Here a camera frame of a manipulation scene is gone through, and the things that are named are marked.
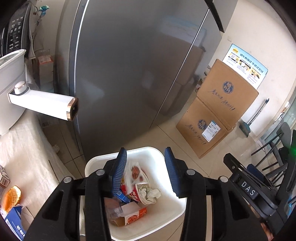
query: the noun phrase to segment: cardboard box flap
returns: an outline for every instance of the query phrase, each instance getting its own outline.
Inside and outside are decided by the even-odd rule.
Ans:
[[[176,127],[198,158],[202,158],[228,134],[222,122],[198,98]]]
[[[216,60],[198,98],[230,130],[258,96],[258,91],[242,76],[220,60]]]

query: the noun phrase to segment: trash can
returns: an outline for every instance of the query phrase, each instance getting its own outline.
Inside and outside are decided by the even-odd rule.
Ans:
[[[103,168],[108,160],[118,153],[96,156],[85,167],[85,176]],[[109,223],[111,238],[115,241],[134,241],[145,237],[168,225],[182,215],[186,209],[186,198],[179,199],[173,192],[163,154],[153,147],[143,147],[127,151],[127,163],[138,162],[147,175],[151,188],[158,188],[162,196],[155,204],[147,207],[147,214],[139,220],[123,227]]]

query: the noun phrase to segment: blue carton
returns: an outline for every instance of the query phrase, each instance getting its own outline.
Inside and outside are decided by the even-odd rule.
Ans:
[[[7,214],[5,222],[9,226],[11,231],[19,238],[19,240],[23,241],[26,231],[22,227],[21,213],[22,206],[13,207]]]

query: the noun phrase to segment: silver screw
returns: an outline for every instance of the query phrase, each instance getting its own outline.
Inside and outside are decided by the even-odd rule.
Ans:
[[[65,177],[64,178],[64,183],[69,183],[72,181],[72,178],[71,177]]]
[[[195,170],[193,170],[193,169],[188,169],[186,172],[187,172],[187,174],[190,175],[190,176],[192,176],[192,175],[195,174]]]
[[[102,175],[105,174],[105,171],[104,171],[104,169],[99,169],[99,170],[96,171],[96,174],[97,174],[98,176],[102,176]]]
[[[228,178],[225,177],[225,176],[221,176],[221,177],[220,177],[220,180],[221,180],[222,182],[224,182],[224,183],[228,182]]]

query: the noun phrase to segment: wall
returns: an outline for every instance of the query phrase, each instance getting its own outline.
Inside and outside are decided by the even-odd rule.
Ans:
[[[242,117],[248,122],[261,104],[270,99],[251,125],[254,135],[260,137],[276,120],[294,90],[296,43],[277,13],[264,0],[238,0],[210,66],[217,58],[223,60],[232,43],[268,69],[258,88],[259,96]]]
[[[51,55],[55,54],[57,29],[64,2],[65,0],[41,0],[37,1],[36,4],[37,8],[42,5],[48,5],[50,7],[42,19],[42,26],[44,32],[43,46],[44,49],[50,49]]]

